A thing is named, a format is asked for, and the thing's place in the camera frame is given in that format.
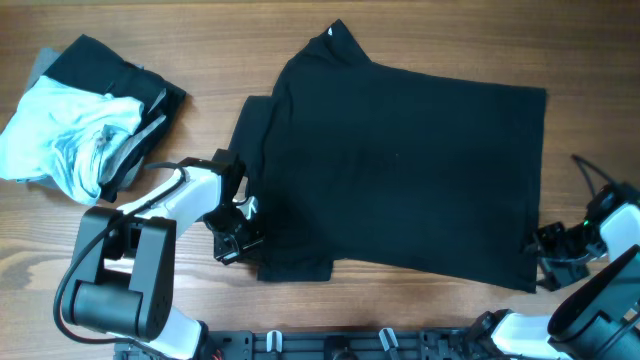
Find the black t-shirt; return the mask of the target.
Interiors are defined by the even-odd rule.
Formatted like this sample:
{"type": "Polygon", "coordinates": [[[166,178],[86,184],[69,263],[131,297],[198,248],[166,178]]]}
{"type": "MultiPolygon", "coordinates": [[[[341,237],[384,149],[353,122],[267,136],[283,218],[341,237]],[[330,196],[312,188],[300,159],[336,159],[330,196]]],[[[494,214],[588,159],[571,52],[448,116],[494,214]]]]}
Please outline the black t-shirt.
{"type": "Polygon", "coordinates": [[[258,279],[327,281],[352,259],[534,292],[546,100],[375,63],[333,23],[231,139],[264,220],[258,279]]]}

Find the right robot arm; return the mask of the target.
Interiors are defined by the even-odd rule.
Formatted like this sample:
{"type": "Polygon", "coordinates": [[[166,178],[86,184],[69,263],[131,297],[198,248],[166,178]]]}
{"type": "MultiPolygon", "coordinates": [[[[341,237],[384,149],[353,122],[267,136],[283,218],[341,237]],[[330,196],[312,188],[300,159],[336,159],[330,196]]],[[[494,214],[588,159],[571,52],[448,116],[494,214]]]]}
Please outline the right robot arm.
{"type": "Polygon", "coordinates": [[[582,223],[532,236],[544,289],[579,283],[548,316],[487,312],[465,340],[482,359],[636,359],[639,356],[639,192],[605,185],[582,223]]]}

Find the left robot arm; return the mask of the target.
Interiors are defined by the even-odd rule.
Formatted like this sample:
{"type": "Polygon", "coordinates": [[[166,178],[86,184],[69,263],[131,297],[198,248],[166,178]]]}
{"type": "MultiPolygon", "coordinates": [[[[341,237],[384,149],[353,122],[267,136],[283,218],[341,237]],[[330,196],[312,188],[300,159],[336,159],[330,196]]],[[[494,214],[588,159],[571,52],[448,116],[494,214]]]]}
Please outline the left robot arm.
{"type": "Polygon", "coordinates": [[[210,160],[158,166],[173,174],[146,196],[85,212],[56,290],[53,320],[77,343],[124,344],[163,359],[221,359],[207,325],[172,304],[176,242],[201,221],[213,234],[215,260],[224,265],[260,247],[256,199],[235,198],[245,164],[219,149],[210,160]]]}

